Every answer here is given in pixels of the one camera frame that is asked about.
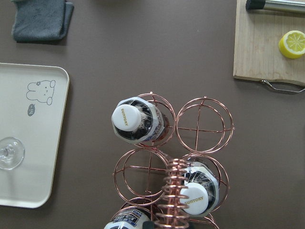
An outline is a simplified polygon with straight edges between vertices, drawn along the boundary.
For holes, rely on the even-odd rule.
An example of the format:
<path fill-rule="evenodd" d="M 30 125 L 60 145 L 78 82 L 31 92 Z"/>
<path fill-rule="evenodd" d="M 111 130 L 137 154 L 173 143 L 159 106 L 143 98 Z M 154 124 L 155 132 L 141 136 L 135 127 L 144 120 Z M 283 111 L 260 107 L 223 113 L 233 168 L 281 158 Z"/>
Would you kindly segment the copper wire bottle basket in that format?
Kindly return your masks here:
<path fill-rule="evenodd" d="M 159 106 L 173 123 L 173 136 L 158 146 L 132 144 L 134 149 L 118 160 L 113 179 L 118 195 L 124 200 L 121 209 L 148 210 L 151 220 L 143 223 L 143 229 L 218 228 L 213 213 L 226 200 L 230 186 L 224 166 L 214 155 L 233 136 L 231 113 L 223 103 L 208 97 L 190 100 L 179 112 L 160 95 L 148 93 L 136 97 Z M 204 217 L 190 216 L 184 211 L 188 206 L 180 202 L 188 198 L 181 195 L 181 189 L 186 187 L 184 174 L 190 161 L 206 164 L 219 183 L 218 204 Z"/>

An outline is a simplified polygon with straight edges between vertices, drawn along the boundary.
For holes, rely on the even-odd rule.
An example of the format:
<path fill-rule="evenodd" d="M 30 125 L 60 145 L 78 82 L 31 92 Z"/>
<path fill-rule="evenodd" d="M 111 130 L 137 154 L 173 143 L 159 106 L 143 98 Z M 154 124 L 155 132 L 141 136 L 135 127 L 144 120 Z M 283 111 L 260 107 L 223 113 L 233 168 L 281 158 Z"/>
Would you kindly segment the steel muddler black tip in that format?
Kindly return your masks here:
<path fill-rule="evenodd" d="M 305 3 L 290 0 L 247 0 L 245 9 L 304 13 Z"/>

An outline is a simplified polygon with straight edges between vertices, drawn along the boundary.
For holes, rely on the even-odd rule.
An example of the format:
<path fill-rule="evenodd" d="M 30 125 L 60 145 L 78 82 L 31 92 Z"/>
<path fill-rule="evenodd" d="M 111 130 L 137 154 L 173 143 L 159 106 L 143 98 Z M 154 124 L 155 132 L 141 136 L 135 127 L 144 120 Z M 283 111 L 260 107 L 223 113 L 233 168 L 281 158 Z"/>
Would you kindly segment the cream rabbit tray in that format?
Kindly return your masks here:
<path fill-rule="evenodd" d="M 1 205 L 38 208 L 49 199 L 68 88 L 61 67 L 0 65 L 0 136 L 24 149 L 20 164 L 0 171 Z"/>

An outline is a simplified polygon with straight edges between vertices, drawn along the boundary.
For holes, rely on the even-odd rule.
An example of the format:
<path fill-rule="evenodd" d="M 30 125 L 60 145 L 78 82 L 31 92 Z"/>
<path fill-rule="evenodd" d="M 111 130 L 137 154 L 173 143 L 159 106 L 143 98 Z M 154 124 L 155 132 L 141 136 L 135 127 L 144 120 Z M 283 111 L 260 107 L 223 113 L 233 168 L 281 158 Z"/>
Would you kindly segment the half lemon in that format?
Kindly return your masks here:
<path fill-rule="evenodd" d="M 280 53 L 287 58 L 297 59 L 305 54 L 305 34 L 301 31 L 289 31 L 279 41 Z"/>

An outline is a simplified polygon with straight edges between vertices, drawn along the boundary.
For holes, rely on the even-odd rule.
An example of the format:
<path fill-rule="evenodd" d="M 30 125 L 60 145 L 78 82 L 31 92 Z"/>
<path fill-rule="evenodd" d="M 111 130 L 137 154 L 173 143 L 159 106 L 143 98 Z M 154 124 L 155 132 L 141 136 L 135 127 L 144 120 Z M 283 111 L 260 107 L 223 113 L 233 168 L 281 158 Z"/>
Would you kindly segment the tea bottle white cap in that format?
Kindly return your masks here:
<path fill-rule="evenodd" d="M 114 133 L 133 145 L 163 145 L 173 136 L 173 123 L 152 101 L 131 97 L 120 101 L 113 111 Z"/>

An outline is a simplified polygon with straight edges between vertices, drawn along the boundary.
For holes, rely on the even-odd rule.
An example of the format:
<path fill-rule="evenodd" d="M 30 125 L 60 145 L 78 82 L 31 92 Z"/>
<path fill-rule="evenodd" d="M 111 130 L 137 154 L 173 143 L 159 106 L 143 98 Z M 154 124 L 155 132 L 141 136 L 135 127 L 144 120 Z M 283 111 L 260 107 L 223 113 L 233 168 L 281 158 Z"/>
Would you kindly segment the grey folded cloth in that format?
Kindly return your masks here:
<path fill-rule="evenodd" d="M 12 37 L 17 42 L 49 42 L 63 39 L 74 5 L 66 0 L 13 0 L 16 7 Z"/>

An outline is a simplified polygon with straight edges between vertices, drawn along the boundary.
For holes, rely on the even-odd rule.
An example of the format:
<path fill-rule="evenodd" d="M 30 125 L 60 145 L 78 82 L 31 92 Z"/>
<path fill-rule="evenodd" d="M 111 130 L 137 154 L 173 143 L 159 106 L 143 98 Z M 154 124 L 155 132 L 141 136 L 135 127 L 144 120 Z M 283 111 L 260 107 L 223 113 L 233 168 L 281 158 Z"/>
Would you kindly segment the tea bottle front left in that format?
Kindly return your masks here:
<path fill-rule="evenodd" d="M 190 216 L 204 217 L 214 210 L 219 201 L 219 183 L 211 170 L 201 161 L 190 161 L 184 174 L 186 180 L 181 189 L 181 203 L 188 206 L 184 211 Z"/>

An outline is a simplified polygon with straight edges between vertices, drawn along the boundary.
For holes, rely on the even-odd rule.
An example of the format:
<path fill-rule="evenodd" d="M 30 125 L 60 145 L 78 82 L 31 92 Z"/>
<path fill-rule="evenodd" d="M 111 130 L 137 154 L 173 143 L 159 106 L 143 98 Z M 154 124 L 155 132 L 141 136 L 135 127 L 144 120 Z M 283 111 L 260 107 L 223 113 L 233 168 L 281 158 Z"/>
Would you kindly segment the bamboo cutting board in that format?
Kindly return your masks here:
<path fill-rule="evenodd" d="M 289 59 L 278 48 L 289 31 L 305 30 L 305 16 L 270 10 L 249 10 L 237 1 L 234 69 L 236 79 L 290 83 L 304 87 L 305 58 Z"/>

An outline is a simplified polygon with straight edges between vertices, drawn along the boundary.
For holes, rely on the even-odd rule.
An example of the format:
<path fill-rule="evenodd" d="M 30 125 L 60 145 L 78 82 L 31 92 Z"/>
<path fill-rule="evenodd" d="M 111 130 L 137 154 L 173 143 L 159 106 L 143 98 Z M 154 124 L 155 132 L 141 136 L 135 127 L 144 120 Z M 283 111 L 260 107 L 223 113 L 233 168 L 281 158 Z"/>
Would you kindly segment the tea bottle far left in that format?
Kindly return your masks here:
<path fill-rule="evenodd" d="M 143 223 L 151 220 L 148 210 L 126 207 L 117 212 L 104 229 L 142 229 Z"/>

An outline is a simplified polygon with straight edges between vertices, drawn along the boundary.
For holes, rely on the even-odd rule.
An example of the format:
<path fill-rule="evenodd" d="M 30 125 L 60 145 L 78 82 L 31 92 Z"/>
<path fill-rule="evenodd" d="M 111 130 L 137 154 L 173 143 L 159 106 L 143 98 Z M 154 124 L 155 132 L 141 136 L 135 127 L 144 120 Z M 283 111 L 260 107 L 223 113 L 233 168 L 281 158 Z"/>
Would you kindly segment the clear wine glass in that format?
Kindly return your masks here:
<path fill-rule="evenodd" d="M 25 156 L 25 147 L 14 137 L 6 137 L 0 141 L 0 168 L 12 170 L 18 167 Z"/>

